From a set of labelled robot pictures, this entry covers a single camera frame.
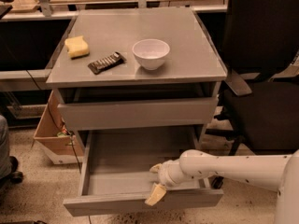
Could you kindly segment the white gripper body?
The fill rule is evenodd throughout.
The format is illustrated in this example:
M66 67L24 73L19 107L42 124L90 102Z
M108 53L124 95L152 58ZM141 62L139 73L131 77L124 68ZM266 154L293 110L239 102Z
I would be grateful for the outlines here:
M158 179L166 187L175 187L184 181L184 174L179 160L166 161L159 165Z

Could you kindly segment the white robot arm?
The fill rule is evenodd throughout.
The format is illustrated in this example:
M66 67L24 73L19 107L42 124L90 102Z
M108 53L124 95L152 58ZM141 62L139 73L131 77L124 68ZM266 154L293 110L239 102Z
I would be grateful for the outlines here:
M214 156L190 149L149 170L158 175L145 201L149 206L159 202L171 187L218 175L273 190L278 195L274 224L299 223L299 151L291 155Z

